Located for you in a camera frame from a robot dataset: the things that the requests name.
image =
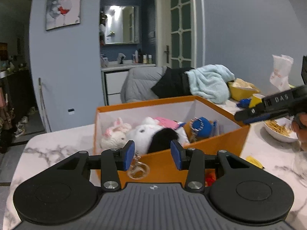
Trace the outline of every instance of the snack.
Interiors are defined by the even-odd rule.
[[[286,124],[284,125],[279,125],[275,120],[267,120],[265,121],[265,124],[270,127],[272,130],[276,131],[279,134],[282,134],[284,136],[288,136],[291,133],[290,129],[286,128]]]
[[[254,89],[252,86],[252,83],[246,82],[242,79],[236,78],[235,81],[232,84],[233,87],[238,87],[238,88],[249,88],[249,89]]]

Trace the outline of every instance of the stuffed bunny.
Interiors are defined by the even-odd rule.
[[[111,148],[121,149],[128,142],[126,138],[126,132],[131,130],[131,125],[123,123],[121,118],[118,118],[114,122],[114,126],[106,129],[105,134],[102,136],[100,147],[102,151]]]
[[[110,127],[113,131],[121,131],[123,133],[127,133],[131,130],[131,125],[128,123],[123,123],[122,119],[119,117],[115,122],[114,126]]]
[[[169,149],[171,140],[177,140],[181,145],[188,143],[183,128],[175,131],[158,125],[159,122],[159,120],[146,117],[141,125],[127,133],[127,140],[134,141],[135,152],[139,155]]]
[[[152,136],[163,129],[160,125],[141,124],[127,133],[127,139],[135,142],[135,152],[144,155],[148,152]]]

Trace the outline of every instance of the toiletry bottle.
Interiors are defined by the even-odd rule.
[[[148,64],[152,64],[153,63],[153,57],[151,54],[148,55]]]
[[[139,53],[139,63],[143,63],[143,54],[142,54],[142,49],[138,50]]]
[[[143,54],[143,64],[147,64],[147,54]]]
[[[135,51],[135,62],[139,62],[139,52],[137,50]]]

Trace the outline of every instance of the marble countertop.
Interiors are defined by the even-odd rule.
[[[156,64],[123,64],[123,65],[115,65],[113,67],[102,67],[101,71],[115,71],[115,70],[124,70],[124,69],[130,69],[134,67],[155,67]]]
[[[230,100],[219,106],[232,114],[239,110]],[[13,205],[13,193],[16,187],[79,150],[87,150],[91,155],[93,134],[94,125],[88,125],[38,135],[28,142],[13,176],[3,230],[11,230],[20,222]],[[297,230],[306,230],[307,187],[300,182],[300,176],[293,168],[294,156],[298,150],[297,143],[287,144],[274,140],[264,129],[263,123],[259,122],[251,125],[241,157],[246,158],[250,155],[256,158],[267,172],[291,186],[295,199],[286,221]],[[96,172],[91,172],[90,181],[96,186],[100,185]]]

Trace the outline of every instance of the red object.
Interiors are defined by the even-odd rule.
[[[205,178],[205,181],[206,181],[206,187],[210,187],[216,181],[215,174],[214,173],[210,173]]]
[[[59,11],[62,15],[65,15],[70,11],[70,9],[63,9],[63,7],[61,6],[59,7]]]

